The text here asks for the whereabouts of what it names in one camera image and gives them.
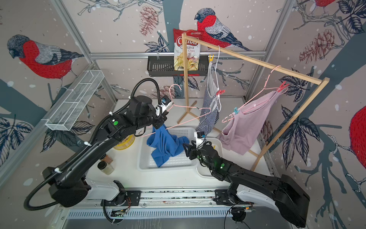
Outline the blue tank top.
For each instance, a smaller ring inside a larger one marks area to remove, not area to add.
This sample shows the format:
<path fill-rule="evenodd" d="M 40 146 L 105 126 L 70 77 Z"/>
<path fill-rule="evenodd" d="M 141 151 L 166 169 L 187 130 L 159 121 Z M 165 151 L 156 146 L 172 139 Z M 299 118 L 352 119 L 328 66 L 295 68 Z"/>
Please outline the blue tank top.
<path fill-rule="evenodd" d="M 165 125 L 159 129 L 153 127 L 152 130 L 152 134 L 148 137 L 146 143 L 154 148 L 151 156 L 158 168 L 166 163 L 170 157 L 181 154 L 184 151 L 183 144 L 189 144 L 189 139 L 186 136 L 171 135 L 166 130 Z"/>

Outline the striped tank top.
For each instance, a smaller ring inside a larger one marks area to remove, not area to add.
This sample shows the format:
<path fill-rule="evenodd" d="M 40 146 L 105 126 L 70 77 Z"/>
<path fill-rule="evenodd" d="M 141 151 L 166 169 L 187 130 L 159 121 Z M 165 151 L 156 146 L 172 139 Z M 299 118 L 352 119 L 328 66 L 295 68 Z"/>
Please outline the striped tank top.
<path fill-rule="evenodd" d="M 219 98 L 217 92 L 219 87 L 216 80 L 213 78 L 214 66 L 209 63 L 208 73 L 206 78 L 206 89 L 204 94 L 203 107 L 199 118 L 199 125 L 196 128 L 197 132 L 203 132 L 207 136 L 214 128 L 219 119 Z"/>

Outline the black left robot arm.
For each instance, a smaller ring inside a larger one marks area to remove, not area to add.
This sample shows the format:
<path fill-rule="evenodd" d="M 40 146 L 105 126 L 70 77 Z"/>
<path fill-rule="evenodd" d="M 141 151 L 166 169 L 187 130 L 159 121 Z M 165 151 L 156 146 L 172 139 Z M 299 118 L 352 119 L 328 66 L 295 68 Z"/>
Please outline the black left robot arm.
<path fill-rule="evenodd" d="M 145 78 L 137 83 L 132 90 L 130 100 L 116 112 L 106 116 L 97 125 L 91 139 L 84 147 L 58 167 L 48 167 L 43 171 L 44 181 L 39 184 L 24 201 L 24 208 L 29 211 L 46 209 L 60 204 L 72 207 L 83 201 L 92 187 L 88 185 L 85 174 L 110 149 L 117 146 L 130 135 L 135 135 L 139 129 L 148 126 L 160 128 L 167 120 L 167 108 L 172 104 L 168 96 L 157 96 L 158 104 L 153 105 L 152 99 L 136 96 L 135 93 L 143 83 L 152 82 L 156 89 L 158 83 L 152 78 Z M 49 193 L 54 200 L 40 206 L 32 206 L 32 197 L 46 184 L 50 185 Z"/>

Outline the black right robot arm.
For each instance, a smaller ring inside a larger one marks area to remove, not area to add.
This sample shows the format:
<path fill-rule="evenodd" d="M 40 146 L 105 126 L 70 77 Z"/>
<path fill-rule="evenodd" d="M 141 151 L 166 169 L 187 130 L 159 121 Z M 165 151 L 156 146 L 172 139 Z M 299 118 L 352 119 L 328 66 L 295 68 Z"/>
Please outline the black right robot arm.
<path fill-rule="evenodd" d="M 211 142 L 204 143 L 200 149 L 195 144 L 184 143 L 183 147 L 190 160 L 198 159 L 214 178 L 230 183 L 227 194 L 233 203 L 244 202 L 237 191 L 243 185 L 273 200 L 275 209 L 291 224 L 299 228 L 306 226 L 310 197 L 290 176 L 271 177 L 244 169 L 220 157 Z"/>

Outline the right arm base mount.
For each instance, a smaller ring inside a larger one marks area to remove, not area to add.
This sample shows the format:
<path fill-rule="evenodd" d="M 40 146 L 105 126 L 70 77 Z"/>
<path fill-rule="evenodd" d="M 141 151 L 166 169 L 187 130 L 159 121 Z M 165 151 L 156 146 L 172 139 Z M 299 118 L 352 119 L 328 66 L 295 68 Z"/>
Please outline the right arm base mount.
<path fill-rule="evenodd" d="M 242 201 L 236 194 L 230 192 L 227 189 L 216 189 L 215 197 L 213 201 L 217 205 L 225 205 L 225 206 L 233 206 L 233 205 L 250 205 L 252 206 L 252 202 Z"/>

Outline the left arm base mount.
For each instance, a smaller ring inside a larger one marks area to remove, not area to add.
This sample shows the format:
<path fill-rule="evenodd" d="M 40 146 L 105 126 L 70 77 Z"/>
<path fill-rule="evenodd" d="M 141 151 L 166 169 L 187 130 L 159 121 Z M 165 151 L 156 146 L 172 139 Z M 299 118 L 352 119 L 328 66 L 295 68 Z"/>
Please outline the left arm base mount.
<path fill-rule="evenodd" d="M 113 200 L 102 200 L 102 207 L 138 206 L 141 198 L 140 190 L 121 191 Z"/>

